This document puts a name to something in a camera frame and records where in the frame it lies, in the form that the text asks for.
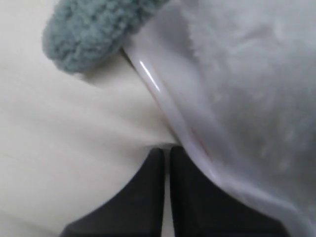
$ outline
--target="black object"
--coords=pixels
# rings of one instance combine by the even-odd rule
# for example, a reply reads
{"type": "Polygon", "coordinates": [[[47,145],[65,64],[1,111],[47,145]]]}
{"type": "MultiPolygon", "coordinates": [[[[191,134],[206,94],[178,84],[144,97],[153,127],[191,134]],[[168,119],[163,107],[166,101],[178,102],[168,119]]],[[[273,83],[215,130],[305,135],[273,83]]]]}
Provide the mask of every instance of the black object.
{"type": "Polygon", "coordinates": [[[160,237],[164,155],[153,149],[133,179],[109,202],[69,224],[60,237],[160,237]]]}
{"type": "Polygon", "coordinates": [[[170,192],[176,237],[288,237],[282,224],[243,205],[212,184],[175,147],[170,192]]]}

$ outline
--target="white sheet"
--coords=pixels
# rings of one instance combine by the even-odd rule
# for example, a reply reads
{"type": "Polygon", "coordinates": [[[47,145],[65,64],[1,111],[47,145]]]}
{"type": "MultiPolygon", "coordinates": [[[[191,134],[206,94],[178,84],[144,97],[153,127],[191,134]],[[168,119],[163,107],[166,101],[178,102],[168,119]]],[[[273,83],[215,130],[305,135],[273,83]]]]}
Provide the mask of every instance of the white sheet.
{"type": "MultiPolygon", "coordinates": [[[[54,0],[0,0],[0,236],[55,237],[117,193],[152,146],[174,143],[122,56],[87,78],[41,51],[54,0]]],[[[173,236],[166,194],[163,236],[173,236]]]]}

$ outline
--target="plush fur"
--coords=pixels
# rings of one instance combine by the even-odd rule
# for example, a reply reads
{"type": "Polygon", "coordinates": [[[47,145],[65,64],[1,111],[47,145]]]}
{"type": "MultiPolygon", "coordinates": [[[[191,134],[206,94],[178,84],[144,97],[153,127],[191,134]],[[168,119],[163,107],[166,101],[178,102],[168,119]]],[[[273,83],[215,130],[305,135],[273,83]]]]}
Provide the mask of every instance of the plush fur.
{"type": "Polygon", "coordinates": [[[316,2],[184,2],[218,121],[316,224],[316,2]]]}
{"type": "Polygon", "coordinates": [[[43,35],[43,49],[69,73],[92,69],[116,53],[168,0],[61,0],[43,35]]]}

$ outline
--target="green knitted fabric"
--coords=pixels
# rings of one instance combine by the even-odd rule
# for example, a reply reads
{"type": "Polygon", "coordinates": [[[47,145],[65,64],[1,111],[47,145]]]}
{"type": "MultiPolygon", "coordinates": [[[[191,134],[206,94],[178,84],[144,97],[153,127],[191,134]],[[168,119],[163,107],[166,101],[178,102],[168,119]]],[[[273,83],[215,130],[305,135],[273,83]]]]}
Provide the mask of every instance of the green knitted fabric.
{"type": "Polygon", "coordinates": [[[56,66],[81,73],[116,53],[168,0],[61,0],[43,34],[56,66]]]}

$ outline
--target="pointed black tip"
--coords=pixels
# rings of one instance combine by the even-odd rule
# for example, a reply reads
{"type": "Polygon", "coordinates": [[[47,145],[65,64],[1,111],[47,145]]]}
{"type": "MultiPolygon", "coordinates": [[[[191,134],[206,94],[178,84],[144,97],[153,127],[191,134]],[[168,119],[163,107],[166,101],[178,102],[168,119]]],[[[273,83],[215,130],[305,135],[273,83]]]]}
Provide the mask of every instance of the pointed black tip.
{"type": "Polygon", "coordinates": [[[163,203],[164,155],[153,149],[114,198],[69,224],[60,237],[160,237],[163,203]]]}
{"type": "Polygon", "coordinates": [[[170,153],[170,192],[176,237],[288,237],[282,224],[223,192],[181,147],[170,153]]]}

